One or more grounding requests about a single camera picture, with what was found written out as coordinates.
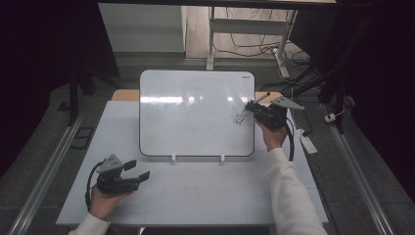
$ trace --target metal rod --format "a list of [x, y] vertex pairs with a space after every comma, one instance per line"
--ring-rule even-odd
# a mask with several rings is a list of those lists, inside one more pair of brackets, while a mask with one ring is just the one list
[[257, 98], [256, 100], [254, 100], [254, 104], [257, 104], [258, 102], [260, 102], [261, 100], [265, 99], [266, 97], [268, 97], [271, 93], [270, 92], [266, 92], [266, 94], [263, 94], [261, 97]]
[[7, 233], [8, 235], [24, 235], [29, 225], [33, 221], [34, 215], [39, 209], [39, 206], [44, 196], [46, 195], [46, 192], [52, 183], [52, 180], [55, 177], [55, 174], [58, 171], [58, 168], [61, 165], [65, 154], [68, 151], [70, 142], [85, 116], [85, 111], [90, 104], [91, 98], [85, 97], [84, 99], [86, 100], [85, 105], [82, 106], [82, 110], [79, 116], [72, 126], [67, 127], [64, 136], [58, 144], [58, 147], [55, 149], [51, 159], [46, 164], [45, 168], [37, 179], [36, 184], [27, 197], [11, 229]]
[[[320, 105], [321, 109], [325, 114], [327, 114], [326, 108], [323, 104]], [[373, 192], [372, 188], [369, 185], [369, 182], [366, 179], [363, 170], [360, 167], [360, 164], [356, 160], [356, 157], [348, 145], [345, 136], [340, 133], [340, 131], [334, 126], [331, 125], [331, 130], [333, 136], [339, 146], [339, 149], [345, 158], [346, 164], [350, 170], [351, 175], [354, 178], [354, 182], [357, 185], [357, 188], [360, 191], [364, 202], [366, 203], [370, 214], [372, 215], [373, 221], [378, 228], [380, 234], [392, 235], [394, 234], [392, 226], [385, 215], [384, 210], [382, 209], [381, 204], [379, 203], [378, 198]]]
[[296, 17], [297, 11], [292, 11], [285, 28], [285, 32], [283, 34], [283, 38], [281, 38], [281, 44], [277, 51], [278, 58], [282, 58], [285, 46], [287, 44], [288, 37], [290, 36], [291, 29], [293, 27], [294, 18]]
[[209, 35], [207, 49], [207, 71], [213, 70], [214, 7], [210, 7]]

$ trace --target white table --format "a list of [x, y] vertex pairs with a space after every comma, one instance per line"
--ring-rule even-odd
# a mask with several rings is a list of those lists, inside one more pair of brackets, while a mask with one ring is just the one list
[[[255, 150], [248, 157], [193, 161], [168, 157], [149, 158], [139, 151], [139, 103], [110, 101], [104, 110], [79, 173], [70, 189], [57, 224], [74, 226], [86, 216], [84, 202], [89, 172], [97, 163], [116, 154], [137, 166], [123, 172], [136, 177], [147, 170], [150, 179], [119, 203], [109, 217], [123, 226], [247, 226], [272, 225], [271, 199], [266, 176], [265, 145], [255, 127]], [[328, 222], [304, 152], [295, 136], [294, 161], [323, 222]], [[288, 140], [284, 149], [288, 154]]]

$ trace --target black curtain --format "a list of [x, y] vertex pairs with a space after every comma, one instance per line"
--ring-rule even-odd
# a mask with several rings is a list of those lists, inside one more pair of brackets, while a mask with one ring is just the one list
[[407, 1], [385, 1], [350, 60], [347, 91], [356, 124], [415, 202], [415, 18]]
[[2, 1], [0, 50], [3, 175], [71, 72], [119, 74], [96, 1]]

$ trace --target wall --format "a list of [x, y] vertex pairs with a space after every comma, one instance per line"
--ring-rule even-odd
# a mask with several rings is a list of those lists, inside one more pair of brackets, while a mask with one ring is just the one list
[[114, 52], [184, 52], [181, 6], [99, 4]]

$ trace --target white cloth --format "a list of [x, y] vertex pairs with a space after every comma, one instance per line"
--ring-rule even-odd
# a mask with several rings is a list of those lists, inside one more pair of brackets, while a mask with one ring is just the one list
[[[327, 234], [294, 163], [283, 149], [268, 152], [272, 212], [278, 235]], [[104, 235], [110, 223], [90, 213], [69, 235]]]
[[69, 235], [104, 235], [110, 224], [110, 222], [101, 220], [89, 213]]

